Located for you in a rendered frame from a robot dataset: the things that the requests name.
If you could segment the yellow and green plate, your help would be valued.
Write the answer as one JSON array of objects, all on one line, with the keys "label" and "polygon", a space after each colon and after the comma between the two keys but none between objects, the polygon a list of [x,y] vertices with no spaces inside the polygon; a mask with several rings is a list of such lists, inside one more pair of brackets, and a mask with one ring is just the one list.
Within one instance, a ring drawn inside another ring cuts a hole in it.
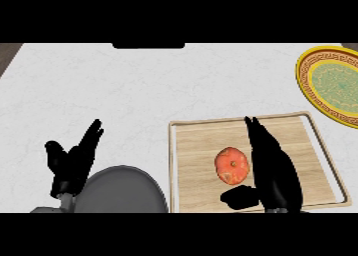
[{"label": "yellow and green plate", "polygon": [[317,46],[296,63],[301,91],[318,111],[358,129],[358,51],[342,46]]}]

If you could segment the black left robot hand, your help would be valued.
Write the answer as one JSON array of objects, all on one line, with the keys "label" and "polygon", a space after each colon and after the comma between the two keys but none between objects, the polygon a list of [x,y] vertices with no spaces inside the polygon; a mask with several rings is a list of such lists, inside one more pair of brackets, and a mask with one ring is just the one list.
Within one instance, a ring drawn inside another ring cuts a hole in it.
[{"label": "black left robot hand", "polygon": [[54,173],[51,196],[60,198],[63,194],[78,196],[84,190],[89,172],[95,161],[95,152],[104,129],[97,119],[84,135],[79,144],[66,151],[57,141],[45,144],[48,167]]}]

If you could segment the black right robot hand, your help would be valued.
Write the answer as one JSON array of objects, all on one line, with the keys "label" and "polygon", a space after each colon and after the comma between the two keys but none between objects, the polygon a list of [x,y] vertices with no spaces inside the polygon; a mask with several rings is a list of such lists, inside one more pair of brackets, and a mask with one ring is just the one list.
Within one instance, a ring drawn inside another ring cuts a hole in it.
[{"label": "black right robot hand", "polygon": [[245,118],[252,145],[255,187],[240,185],[221,195],[234,210],[264,205],[267,213],[301,213],[304,192],[289,154],[256,117]]}]

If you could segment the orange squash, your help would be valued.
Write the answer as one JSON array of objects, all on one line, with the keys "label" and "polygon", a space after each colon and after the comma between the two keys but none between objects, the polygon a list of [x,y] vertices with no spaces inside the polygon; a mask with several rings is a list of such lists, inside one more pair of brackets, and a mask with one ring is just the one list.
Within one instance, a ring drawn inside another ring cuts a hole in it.
[{"label": "orange squash", "polygon": [[228,185],[239,185],[250,173],[246,154],[234,147],[227,147],[218,153],[215,167],[218,177]]}]

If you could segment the pale wooden tray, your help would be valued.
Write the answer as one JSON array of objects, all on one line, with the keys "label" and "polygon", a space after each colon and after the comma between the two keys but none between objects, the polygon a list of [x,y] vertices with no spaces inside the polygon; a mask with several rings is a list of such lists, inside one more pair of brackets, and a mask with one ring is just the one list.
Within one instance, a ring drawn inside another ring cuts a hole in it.
[{"label": "pale wooden tray", "polygon": [[[308,111],[267,115],[261,124],[289,154],[301,180],[304,209],[346,207],[351,195]],[[230,213],[221,195],[233,186],[216,174],[219,152],[237,148],[252,152],[243,118],[174,121],[169,125],[171,211]]]}]

